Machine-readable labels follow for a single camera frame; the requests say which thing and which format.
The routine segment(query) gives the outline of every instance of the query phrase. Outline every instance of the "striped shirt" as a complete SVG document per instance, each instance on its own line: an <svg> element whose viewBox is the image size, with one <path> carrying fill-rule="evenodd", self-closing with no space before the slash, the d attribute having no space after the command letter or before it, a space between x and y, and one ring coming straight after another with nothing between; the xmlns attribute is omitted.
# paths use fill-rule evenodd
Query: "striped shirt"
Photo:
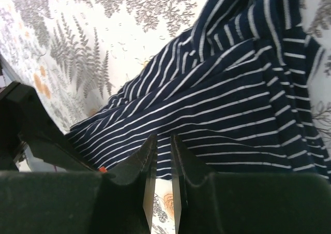
<svg viewBox="0 0 331 234"><path fill-rule="evenodd" d="M315 172L330 157L313 125L307 81L324 50L298 0L208 0L196 23L67 138L111 169L158 135L157 176L171 178L170 135L219 172Z"/></svg>

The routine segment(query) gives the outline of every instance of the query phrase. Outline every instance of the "bedsheet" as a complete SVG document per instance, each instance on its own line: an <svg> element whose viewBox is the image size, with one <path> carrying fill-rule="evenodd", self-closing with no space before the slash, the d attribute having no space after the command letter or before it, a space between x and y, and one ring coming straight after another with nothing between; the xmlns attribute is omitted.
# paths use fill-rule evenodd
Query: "bedsheet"
<svg viewBox="0 0 331 234"><path fill-rule="evenodd" d="M165 44L191 26L205 2L0 0L0 54L22 82L36 88L48 114L66 133L95 114ZM327 48L309 93L315 124L330 151L331 0L300 0L300 8L304 30ZM159 194L171 195L169 185L160 188ZM162 197L156 201L167 201ZM159 205L153 232L171 233L171 217Z"/></svg>

